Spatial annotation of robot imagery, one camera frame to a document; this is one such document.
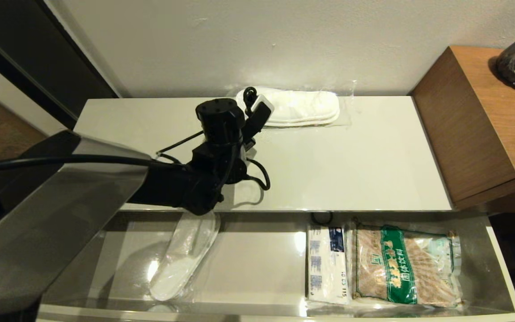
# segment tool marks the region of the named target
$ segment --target green label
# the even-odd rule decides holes
[[[384,265],[387,272],[387,298],[391,302],[416,304],[413,268],[406,255],[403,232],[393,226],[380,230]]]

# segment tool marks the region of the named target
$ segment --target wooden cabinet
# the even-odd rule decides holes
[[[448,47],[412,95],[456,208],[515,212],[515,89],[500,49]]]

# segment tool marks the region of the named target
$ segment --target white package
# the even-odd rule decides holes
[[[349,283],[341,227],[310,226],[307,233],[310,301],[348,304]]]
[[[339,118],[339,99],[332,92],[305,92],[299,90],[280,90],[262,86],[256,92],[267,98],[275,110],[266,122],[271,127],[300,127],[323,125]],[[244,90],[236,95],[237,105],[245,108]]]
[[[220,216],[213,211],[202,216],[182,214],[166,255],[152,277],[152,297],[167,301],[177,297],[208,252],[220,229]]]

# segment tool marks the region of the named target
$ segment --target open drawer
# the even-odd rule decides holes
[[[485,214],[342,212],[335,221],[423,222],[460,235],[462,310],[407,314],[374,310],[355,318],[411,321],[515,321],[515,292]],[[216,242],[184,300],[157,302],[148,282],[164,256],[177,212],[119,212],[43,296],[52,321],[344,321],[336,309],[307,309],[306,212],[225,212]]]

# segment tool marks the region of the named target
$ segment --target black cable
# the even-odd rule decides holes
[[[252,159],[247,159],[247,161],[249,161],[251,163],[254,163],[254,165],[257,165],[257,167],[262,171],[263,177],[266,178],[266,183],[264,184],[263,181],[261,181],[260,179],[258,179],[256,177],[252,177],[251,175],[247,175],[246,176],[246,180],[255,181],[255,182],[258,183],[258,185],[263,190],[269,190],[271,188],[271,182],[270,182],[270,176],[267,174],[266,168],[261,163],[259,163],[258,161],[255,161],[255,160],[252,160]]]
[[[243,94],[244,104],[245,104],[245,114],[248,116],[252,116],[252,106],[255,101],[258,99],[258,91],[253,87],[248,87],[244,90]]]
[[[225,185],[225,182],[228,180],[229,174],[231,173],[231,171],[233,169],[233,164],[236,161],[236,152],[237,152],[238,148],[239,147],[237,146],[237,144],[232,145],[232,155],[231,155],[231,157],[229,159],[228,167],[225,170],[224,177],[220,181],[220,185],[218,185],[217,190],[220,190]]]
[[[200,132],[197,132],[196,134],[192,134],[192,135],[188,136],[187,138],[185,138],[184,140],[178,141],[178,142],[174,143],[173,145],[170,145],[169,147],[165,147],[164,149],[161,149],[158,152],[156,152],[156,155],[160,155],[161,153],[165,153],[166,151],[168,151],[170,149],[174,149],[178,145],[184,144],[184,143],[192,140],[194,137],[197,137],[201,134],[204,134],[204,131],[200,131]]]
[[[182,164],[182,162],[180,162],[179,159],[176,159],[172,155],[168,155],[166,153],[156,153],[156,155],[157,155],[157,157],[165,157],[166,159],[172,161],[173,163],[175,163],[177,165],[181,165]]]
[[[0,161],[0,171],[37,165],[53,165],[57,163],[118,163],[121,165],[170,165],[151,159],[138,159],[136,157],[117,157],[113,155],[75,154],[67,157],[18,157]]]

